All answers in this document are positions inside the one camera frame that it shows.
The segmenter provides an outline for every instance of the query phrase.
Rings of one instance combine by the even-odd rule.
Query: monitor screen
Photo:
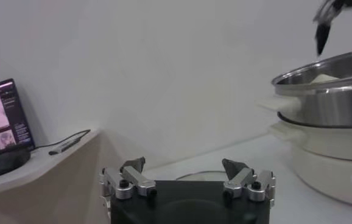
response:
[[[33,139],[12,79],[0,82],[0,152],[34,148]]]

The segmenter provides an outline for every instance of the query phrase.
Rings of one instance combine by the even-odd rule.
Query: stainless steel pot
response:
[[[337,79],[312,83],[320,74]],[[352,128],[352,52],[282,74],[272,84],[281,96],[282,106],[277,110],[285,121]]]

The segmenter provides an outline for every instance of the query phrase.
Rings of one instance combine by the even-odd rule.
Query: screw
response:
[[[120,188],[127,188],[128,187],[128,181],[123,179],[119,182],[119,187]]]
[[[252,183],[252,189],[253,190],[260,190],[260,188],[261,188],[261,183],[260,182],[255,181],[255,182]]]

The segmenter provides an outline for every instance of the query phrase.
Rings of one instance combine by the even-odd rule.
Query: silver metal bracket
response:
[[[114,168],[106,168],[104,172],[104,185],[108,188],[108,193],[115,193],[115,197],[126,200],[133,196],[133,185],[123,180],[119,172]]]
[[[242,189],[254,182],[255,178],[252,169],[243,168],[233,179],[224,182],[224,191],[230,192],[233,198],[241,197]]]
[[[139,195],[144,197],[156,196],[156,182],[154,180],[148,180],[132,166],[123,167],[122,177],[137,187]]]
[[[251,201],[270,200],[271,207],[275,204],[276,177],[271,171],[263,170],[259,173],[257,179],[249,184],[248,197]]]

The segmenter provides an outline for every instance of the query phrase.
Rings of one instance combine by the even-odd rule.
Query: white table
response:
[[[267,169],[274,172],[276,202],[271,210],[270,223],[352,223],[352,205],[322,195],[302,182],[292,170],[290,145],[271,135],[150,169],[144,175],[155,180],[174,180],[188,173],[223,170],[223,158],[245,162],[257,171]]]
[[[46,174],[53,167],[60,164],[73,153],[81,149],[86,143],[99,134],[98,130],[92,130],[85,135],[77,144],[58,155],[49,155],[49,151],[56,149],[53,147],[41,148],[31,153],[30,160],[22,167],[0,176],[0,192],[28,184],[42,175]]]

